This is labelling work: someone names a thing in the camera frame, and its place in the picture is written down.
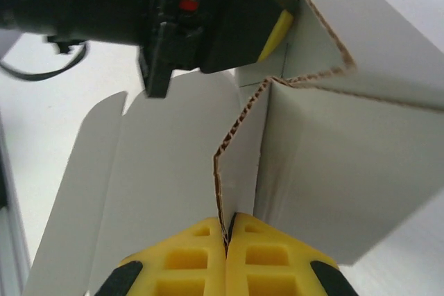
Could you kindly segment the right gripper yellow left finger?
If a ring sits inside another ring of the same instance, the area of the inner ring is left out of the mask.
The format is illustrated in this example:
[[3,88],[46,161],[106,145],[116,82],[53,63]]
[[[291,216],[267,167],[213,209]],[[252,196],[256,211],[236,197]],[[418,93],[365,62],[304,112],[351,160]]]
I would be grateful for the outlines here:
[[225,245],[218,218],[206,218],[123,259],[100,296],[225,296]]

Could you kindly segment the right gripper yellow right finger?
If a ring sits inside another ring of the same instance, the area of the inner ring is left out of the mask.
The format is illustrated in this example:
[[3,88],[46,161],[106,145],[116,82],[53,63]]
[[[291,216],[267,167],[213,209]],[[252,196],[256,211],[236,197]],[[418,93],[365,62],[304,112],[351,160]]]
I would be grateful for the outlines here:
[[357,296],[335,260],[254,216],[236,213],[226,296]]

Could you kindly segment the grey cardboard paper box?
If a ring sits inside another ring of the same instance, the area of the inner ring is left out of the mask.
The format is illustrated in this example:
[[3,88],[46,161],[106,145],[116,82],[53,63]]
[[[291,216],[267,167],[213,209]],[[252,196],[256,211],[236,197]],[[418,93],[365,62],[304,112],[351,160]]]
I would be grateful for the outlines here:
[[268,59],[96,104],[23,296],[94,293],[120,260],[213,216],[351,264],[444,188],[444,51],[386,0],[300,0]]

